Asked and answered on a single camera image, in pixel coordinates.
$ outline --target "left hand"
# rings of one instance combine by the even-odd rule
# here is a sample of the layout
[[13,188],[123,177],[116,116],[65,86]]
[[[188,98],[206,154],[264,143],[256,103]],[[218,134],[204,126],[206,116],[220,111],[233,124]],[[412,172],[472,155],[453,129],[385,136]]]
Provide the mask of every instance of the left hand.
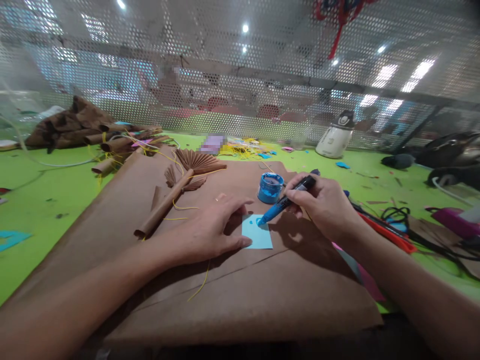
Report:
[[250,238],[227,236],[224,229],[233,213],[247,214],[245,205],[253,202],[248,197],[222,193],[211,204],[197,210],[194,217],[162,234],[163,239],[159,240],[165,244],[177,265],[199,263],[250,246]]

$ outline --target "hand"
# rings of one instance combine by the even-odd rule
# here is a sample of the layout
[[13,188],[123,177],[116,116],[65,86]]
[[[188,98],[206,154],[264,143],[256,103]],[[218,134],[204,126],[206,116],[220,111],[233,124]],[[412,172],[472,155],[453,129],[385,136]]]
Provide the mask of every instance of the hand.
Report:
[[161,241],[166,244],[166,251],[170,252],[176,265],[199,263],[250,246],[252,239],[246,236],[227,236],[224,229],[232,214],[247,214],[245,204],[253,202],[248,197],[222,193],[211,204],[197,210],[192,219],[167,234],[162,234]]
[[[309,191],[292,190],[307,175],[314,177],[316,184]],[[301,218],[303,212],[300,206],[303,207],[330,241],[350,238],[361,229],[369,228],[335,180],[302,172],[288,182],[285,195],[294,203],[287,211]]]

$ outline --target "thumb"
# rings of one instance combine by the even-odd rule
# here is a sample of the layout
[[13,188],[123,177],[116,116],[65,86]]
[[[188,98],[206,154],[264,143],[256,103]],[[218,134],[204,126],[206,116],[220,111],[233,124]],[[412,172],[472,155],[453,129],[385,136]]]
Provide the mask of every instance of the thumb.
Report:
[[252,245],[252,239],[246,236],[225,236],[223,252],[234,251]]
[[317,200],[308,191],[287,190],[285,191],[285,195],[289,200],[301,207],[304,207],[307,211],[312,209]]

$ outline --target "green tabletop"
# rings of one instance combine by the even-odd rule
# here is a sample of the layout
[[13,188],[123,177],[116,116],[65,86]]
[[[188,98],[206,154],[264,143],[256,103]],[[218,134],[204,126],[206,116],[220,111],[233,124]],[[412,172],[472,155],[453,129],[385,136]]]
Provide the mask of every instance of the green tabletop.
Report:
[[[173,133],[169,135],[174,137],[182,148],[194,150],[198,149],[205,139],[204,136]],[[407,206],[414,217],[430,221],[433,219],[425,207],[466,208],[463,203],[438,189],[427,187],[424,183],[429,173],[427,169],[418,165],[407,170],[394,170],[383,166],[380,160],[385,154],[346,151],[341,161],[351,167],[349,170],[336,166],[338,160],[322,157],[313,148],[287,153],[281,150],[282,146],[279,144],[268,145],[277,153],[268,161],[281,161],[289,171],[310,172],[318,169],[322,176],[339,181],[357,202],[367,204],[367,201],[391,201],[393,197],[398,207]],[[30,151],[30,156],[43,163],[61,165],[88,160],[92,153],[86,147],[80,147],[55,150],[50,155],[47,155],[44,149],[34,150]],[[225,155],[221,155],[220,159],[235,160],[232,156]],[[0,305],[42,261],[114,176],[110,174],[104,179],[98,179],[90,171],[91,167],[91,163],[74,167],[49,167],[33,162],[22,150],[0,152],[0,188],[12,189],[2,196],[8,199],[8,202],[0,204],[0,231],[18,231],[32,235],[0,252]],[[473,201],[480,199],[479,193],[467,186],[456,185],[453,189],[464,198]],[[382,209],[391,205],[369,205],[371,210],[366,210],[381,213]],[[416,261],[461,292],[480,301],[480,281],[451,261],[431,256],[431,252],[425,248],[419,247],[419,250],[419,253],[412,255]],[[392,309],[388,304],[379,303],[378,307],[383,313]]]

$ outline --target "blue paint jar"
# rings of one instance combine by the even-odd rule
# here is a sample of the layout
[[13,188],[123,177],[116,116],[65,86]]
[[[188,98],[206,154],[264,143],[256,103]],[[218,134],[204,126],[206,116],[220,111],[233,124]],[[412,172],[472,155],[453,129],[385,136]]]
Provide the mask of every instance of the blue paint jar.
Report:
[[258,198],[265,204],[275,204],[282,192],[284,178],[274,172],[266,172],[260,178]]

